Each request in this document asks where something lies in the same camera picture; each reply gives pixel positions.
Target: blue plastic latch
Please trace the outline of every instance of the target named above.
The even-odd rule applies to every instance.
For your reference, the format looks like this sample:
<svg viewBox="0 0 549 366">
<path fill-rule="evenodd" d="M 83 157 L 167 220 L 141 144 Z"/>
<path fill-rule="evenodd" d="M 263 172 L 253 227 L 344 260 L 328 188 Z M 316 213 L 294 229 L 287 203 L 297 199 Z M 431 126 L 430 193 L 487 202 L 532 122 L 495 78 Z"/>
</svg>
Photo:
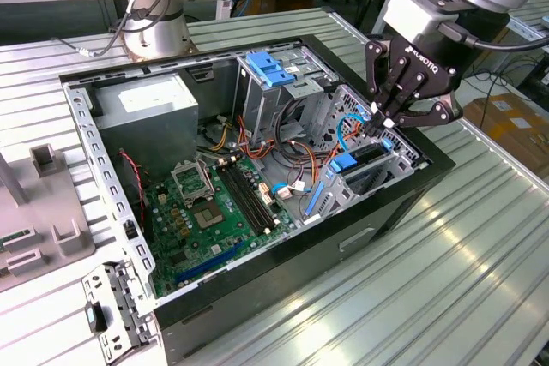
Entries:
<svg viewBox="0 0 549 366">
<path fill-rule="evenodd" d="M 339 166 L 335 160 L 329 162 L 329 165 L 332 167 L 332 169 L 334 169 L 335 173 L 339 173 L 341 171 L 341 166 Z"/>
<path fill-rule="evenodd" d="M 317 186 L 317 190 L 315 190 L 315 194 L 312 196 L 309 206 L 305 210 L 305 215 L 309 216 L 311 214 L 313 207 L 317 204 L 320 194 L 323 192 L 323 189 L 324 189 L 324 182 L 320 182 Z"/>
<path fill-rule="evenodd" d="M 355 160 L 355 158 L 351 156 L 349 153 L 343 153 L 343 154 L 340 154 L 339 156 L 335 156 L 332 162 L 335 162 L 340 167 L 341 171 L 344 171 L 345 169 L 348 169 L 349 167 L 353 167 L 357 164 L 357 161 Z"/>
<path fill-rule="evenodd" d="M 280 61 L 274 59 L 266 51 L 248 53 L 246 62 L 265 80 L 269 87 L 286 85 L 296 80 L 294 75 L 287 73 L 282 68 Z"/>
<path fill-rule="evenodd" d="M 381 144 L 387 149 L 387 150 L 391 150 L 393 148 L 393 142 L 387 138 L 387 137 L 384 137 L 382 140 L 381 140 Z"/>
</svg>

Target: connector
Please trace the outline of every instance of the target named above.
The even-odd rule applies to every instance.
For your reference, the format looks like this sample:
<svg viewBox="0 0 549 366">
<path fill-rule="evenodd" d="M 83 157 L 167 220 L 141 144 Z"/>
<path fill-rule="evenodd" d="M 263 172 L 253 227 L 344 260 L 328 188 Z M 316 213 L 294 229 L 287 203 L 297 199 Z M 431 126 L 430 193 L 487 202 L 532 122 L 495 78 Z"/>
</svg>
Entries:
<svg viewBox="0 0 549 366">
<path fill-rule="evenodd" d="M 473 36 L 467 29 L 461 27 L 453 21 L 443 21 L 440 25 L 438 25 L 437 29 L 448 39 L 471 48 L 473 48 L 474 44 L 479 41 L 479 38 Z"/>
<path fill-rule="evenodd" d="M 84 47 L 77 47 L 76 51 L 85 57 L 96 57 L 97 53 L 95 51 L 90 51 Z"/>
</svg>

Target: small chip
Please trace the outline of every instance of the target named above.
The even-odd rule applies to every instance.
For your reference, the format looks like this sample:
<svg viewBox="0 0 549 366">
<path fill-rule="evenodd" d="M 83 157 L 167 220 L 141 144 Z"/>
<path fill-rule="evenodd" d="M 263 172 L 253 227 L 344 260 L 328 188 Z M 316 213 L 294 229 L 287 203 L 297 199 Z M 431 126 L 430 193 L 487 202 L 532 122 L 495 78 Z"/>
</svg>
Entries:
<svg viewBox="0 0 549 366">
<path fill-rule="evenodd" d="M 170 256 L 170 261 L 172 262 L 173 265 L 183 263 L 186 260 L 187 260 L 187 255 L 183 251 Z"/>
<path fill-rule="evenodd" d="M 196 222 L 201 229 L 208 229 L 225 220 L 220 207 L 217 206 L 215 201 L 201 203 L 200 205 L 193 207 L 190 211 L 195 216 Z"/>
</svg>

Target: aluminum extrusion table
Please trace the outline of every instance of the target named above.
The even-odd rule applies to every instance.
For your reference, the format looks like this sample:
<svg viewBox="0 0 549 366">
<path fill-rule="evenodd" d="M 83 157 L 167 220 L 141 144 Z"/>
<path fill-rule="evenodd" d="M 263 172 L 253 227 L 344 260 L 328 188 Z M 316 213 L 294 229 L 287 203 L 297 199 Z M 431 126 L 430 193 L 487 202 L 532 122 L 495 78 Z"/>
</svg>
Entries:
<svg viewBox="0 0 549 366">
<path fill-rule="evenodd" d="M 365 38 L 320 9 L 204 22 L 190 32 L 203 51 L 312 33 L 365 76 Z M 100 49 L 108 39 L 72 41 Z M 120 44 L 94 60 L 52 42 L 0 48 L 0 151 L 11 161 L 43 142 L 63 150 L 98 246 L 0 295 L 2 364 L 102 363 L 80 278 L 122 251 L 57 76 L 128 61 Z M 549 188 L 467 122 L 425 133 L 457 167 L 399 229 L 184 364 L 529 364 L 549 339 Z M 120 364 L 163 359 L 150 345 Z"/>
</svg>

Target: yellow wire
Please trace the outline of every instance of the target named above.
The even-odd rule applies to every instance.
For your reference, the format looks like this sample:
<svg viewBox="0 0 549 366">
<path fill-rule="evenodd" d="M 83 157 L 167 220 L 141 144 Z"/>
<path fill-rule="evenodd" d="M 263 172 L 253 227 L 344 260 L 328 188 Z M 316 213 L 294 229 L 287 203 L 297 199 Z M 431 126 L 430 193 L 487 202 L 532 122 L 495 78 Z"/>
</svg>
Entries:
<svg viewBox="0 0 549 366">
<path fill-rule="evenodd" d="M 229 125 L 228 123 L 225 124 L 225 128 L 223 129 L 223 135 L 221 136 L 221 140 L 220 142 L 215 145 L 214 147 L 212 147 L 212 150 L 217 152 L 218 150 L 220 150 L 222 147 L 225 146 L 225 141 L 226 141 L 226 132 L 228 131 L 229 129 Z"/>
</svg>

